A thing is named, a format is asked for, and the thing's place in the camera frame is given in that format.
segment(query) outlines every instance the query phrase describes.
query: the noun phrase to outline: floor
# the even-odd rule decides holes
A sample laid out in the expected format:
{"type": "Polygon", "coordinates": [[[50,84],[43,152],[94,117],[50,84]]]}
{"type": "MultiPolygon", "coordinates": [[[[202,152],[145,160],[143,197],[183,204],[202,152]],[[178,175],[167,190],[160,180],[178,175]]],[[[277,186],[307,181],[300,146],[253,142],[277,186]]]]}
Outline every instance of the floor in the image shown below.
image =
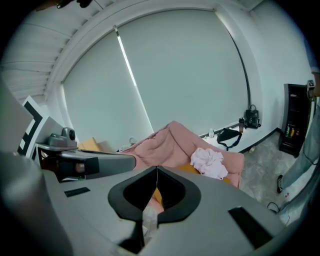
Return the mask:
{"type": "MultiPolygon", "coordinates": [[[[306,185],[312,175],[313,168],[302,175],[293,185],[281,194],[277,193],[277,178],[285,174],[295,162],[295,158],[285,152],[279,151],[279,132],[271,136],[255,147],[254,152],[244,153],[244,169],[241,174],[240,189],[252,198],[258,200],[265,207],[270,202],[281,206],[295,197],[306,185]]],[[[283,216],[286,224],[299,218],[302,207],[290,212],[290,218],[283,216]]]]}

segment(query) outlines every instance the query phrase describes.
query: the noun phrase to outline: white cloth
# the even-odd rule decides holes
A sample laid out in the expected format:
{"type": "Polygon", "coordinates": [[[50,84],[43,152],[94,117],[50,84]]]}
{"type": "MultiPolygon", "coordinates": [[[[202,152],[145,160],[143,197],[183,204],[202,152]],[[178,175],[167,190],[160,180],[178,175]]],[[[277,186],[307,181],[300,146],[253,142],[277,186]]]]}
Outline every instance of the white cloth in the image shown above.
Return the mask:
{"type": "Polygon", "coordinates": [[[221,163],[224,157],[220,152],[214,152],[211,148],[197,148],[191,156],[191,165],[202,175],[222,180],[228,171],[221,163]]]}

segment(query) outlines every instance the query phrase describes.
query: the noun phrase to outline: gray fabric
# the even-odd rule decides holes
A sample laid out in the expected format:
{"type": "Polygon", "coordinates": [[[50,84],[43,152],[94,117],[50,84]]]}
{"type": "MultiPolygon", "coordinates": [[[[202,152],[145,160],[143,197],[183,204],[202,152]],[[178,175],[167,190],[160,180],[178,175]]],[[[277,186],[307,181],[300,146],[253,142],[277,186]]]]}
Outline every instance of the gray fabric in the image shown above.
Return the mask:
{"type": "Polygon", "coordinates": [[[320,156],[320,107],[317,106],[309,133],[307,134],[301,152],[293,166],[279,182],[279,187],[286,189],[304,174],[320,156]]]}

